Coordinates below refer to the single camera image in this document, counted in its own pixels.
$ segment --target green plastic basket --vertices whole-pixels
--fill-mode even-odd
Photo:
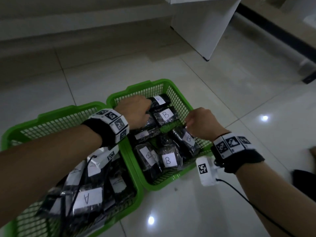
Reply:
[[[81,106],[71,105],[41,114],[35,120],[24,122],[8,129],[2,136],[2,150],[41,136],[80,125],[90,115],[106,107],[107,106],[102,102],[91,102]],[[144,196],[143,187],[128,157],[128,153],[126,153],[125,147],[120,143],[119,148],[137,191],[136,196],[116,207],[101,222],[82,228],[78,233],[73,235],[73,237],[86,236],[91,231],[95,232],[93,232],[90,237],[98,236],[140,206]],[[41,202],[31,204],[15,220],[8,223],[5,227],[5,237],[54,237],[58,235],[58,221],[41,219],[34,216],[40,206]]]
[[[192,106],[188,103],[188,101],[184,98],[184,96],[181,94],[179,89],[171,80],[160,79],[153,82],[148,80],[139,84],[129,86],[127,87],[125,91],[117,92],[110,95],[108,99],[106,100],[106,103],[107,105],[110,105],[113,108],[117,106],[117,104],[121,101],[121,99],[124,99],[132,95],[144,95],[146,98],[148,98],[148,97],[160,95],[163,93],[166,93],[170,97],[171,99],[170,106],[175,107],[180,117],[180,121],[165,125],[160,128],[160,131],[162,133],[166,133],[170,131],[171,129],[173,129],[174,127],[176,127],[177,125],[184,124],[185,117],[188,115],[190,110],[193,110]],[[211,142],[198,139],[198,138],[195,138],[195,141],[202,148],[202,152],[199,154],[199,156],[212,155]],[[145,179],[145,176],[137,162],[137,159],[135,158],[135,155],[133,153],[129,140],[125,138],[124,140],[121,141],[121,143],[122,145],[124,145],[126,149],[126,153],[128,153],[142,185],[149,191],[157,191],[157,190],[162,189],[163,187],[165,187],[166,185],[168,185],[175,179],[178,179],[179,177],[183,176],[184,174],[186,174],[188,171],[190,171],[191,169],[195,167],[196,158],[192,158],[188,162],[184,163],[183,170],[178,171],[176,168],[167,169],[164,171],[163,175],[160,178],[158,178],[152,184],[150,184]]]

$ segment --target basket mesh side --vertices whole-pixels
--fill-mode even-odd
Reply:
[[[59,119],[55,119],[44,124],[33,126],[22,130],[21,133],[30,139],[37,139],[39,137],[49,135],[70,127],[80,125],[84,120],[88,119],[90,115],[97,112],[98,109],[93,107],[91,109],[74,113]],[[10,146],[22,144],[17,140],[10,140]],[[129,199],[125,203],[115,207],[109,215],[107,215],[103,222],[110,220],[117,213],[125,210],[136,201],[136,198]],[[15,220],[16,236],[15,237],[54,237],[59,233],[59,221],[56,219],[42,219],[35,217],[36,212],[40,208],[41,202],[31,204],[25,211],[23,211]],[[76,234],[85,234],[84,232],[92,227],[95,223],[85,226],[80,229]]]
[[[162,91],[163,91],[163,85],[164,84],[159,84],[159,85],[156,85],[156,86],[153,86],[153,87],[141,90],[141,91],[137,91],[137,92],[125,95],[125,96],[121,96],[121,97],[115,99],[115,103],[118,104],[122,99],[129,97],[129,96],[133,96],[133,95],[144,95],[146,98],[152,97],[155,95],[160,95],[160,94],[162,94]],[[180,100],[179,96],[172,89],[171,86],[168,87],[166,94],[169,96],[169,98],[171,100],[170,106],[173,106],[176,109],[176,111],[180,117],[180,121],[173,122],[173,123],[170,123],[170,124],[167,124],[167,125],[160,127],[160,131],[162,133],[167,133],[168,131],[172,130],[174,127],[176,127],[180,124],[184,124],[184,119],[186,118],[186,116],[189,114],[189,111],[190,111],[185,106],[185,104]],[[199,138],[194,138],[194,139],[195,139],[195,142],[198,143],[202,149],[211,144],[210,141],[202,140]],[[203,151],[203,152],[199,153],[198,156],[205,155],[208,152],[209,151]],[[192,159],[188,160],[187,162],[185,162],[183,164],[182,169],[184,169],[186,166],[190,165],[191,163],[195,162],[195,159],[196,158],[192,158]],[[177,174],[179,172],[180,172],[180,170],[177,170],[177,168],[166,169],[164,171],[164,173],[152,183],[152,185],[158,185],[161,182],[163,182],[164,180],[166,180],[167,178],[169,178],[170,176]]]

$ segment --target forearm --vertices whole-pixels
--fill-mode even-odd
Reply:
[[[267,164],[244,164],[236,176],[249,201],[287,231],[300,237],[316,233],[316,203]],[[258,216],[271,236],[287,236],[265,217]]]
[[[80,125],[0,153],[0,226],[55,186],[101,146],[101,137]]]

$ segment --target glossy tiled floor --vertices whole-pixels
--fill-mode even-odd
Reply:
[[[298,63],[276,42],[235,18],[205,62],[164,21],[129,25],[113,27],[118,38],[109,28],[91,30],[96,39],[62,34],[42,40],[50,43],[42,45],[45,50],[0,59],[0,111],[5,113],[0,134],[40,113],[105,102],[129,85],[167,78],[193,107],[211,109],[222,125],[245,134],[286,180],[294,168],[314,171],[307,149],[316,145],[316,82],[301,83]],[[220,170],[219,176],[241,190],[234,175]],[[192,170],[161,191],[146,192],[141,206],[102,236],[268,234],[230,187],[202,187]]]

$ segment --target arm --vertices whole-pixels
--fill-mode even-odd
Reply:
[[[126,98],[116,107],[130,129],[143,127],[151,101],[144,96]],[[86,125],[0,152],[0,226],[18,216],[102,144],[100,135]]]
[[[212,142],[230,132],[218,123],[210,110],[204,108],[191,111],[185,121],[192,135]],[[229,158],[236,158],[237,155],[242,155],[242,152]],[[316,233],[316,203],[287,183],[264,162],[245,163],[235,174],[249,201],[291,234],[304,237]],[[271,236],[288,236],[257,214]]]

